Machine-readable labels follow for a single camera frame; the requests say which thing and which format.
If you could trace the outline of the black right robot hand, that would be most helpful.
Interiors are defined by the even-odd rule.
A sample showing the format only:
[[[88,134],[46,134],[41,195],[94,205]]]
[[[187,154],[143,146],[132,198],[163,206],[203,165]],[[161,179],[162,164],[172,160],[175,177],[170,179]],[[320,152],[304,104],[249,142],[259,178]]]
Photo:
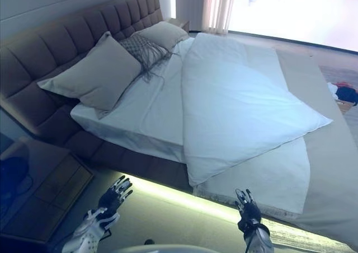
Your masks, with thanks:
[[[238,228],[243,233],[246,233],[252,229],[254,225],[261,223],[262,214],[249,189],[245,191],[235,189],[235,193],[237,196],[235,205],[241,216],[238,222]]]

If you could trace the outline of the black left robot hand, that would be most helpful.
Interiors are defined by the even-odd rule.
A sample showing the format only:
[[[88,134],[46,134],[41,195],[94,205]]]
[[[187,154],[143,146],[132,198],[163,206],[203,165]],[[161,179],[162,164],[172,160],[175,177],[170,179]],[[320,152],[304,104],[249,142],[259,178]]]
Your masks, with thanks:
[[[98,201],[98,209],[102,212],[97,216],[98,219],[112,217],[122,205],[122,203],[133,193],[132,183],[125,175],[119,177],[100,197]]]

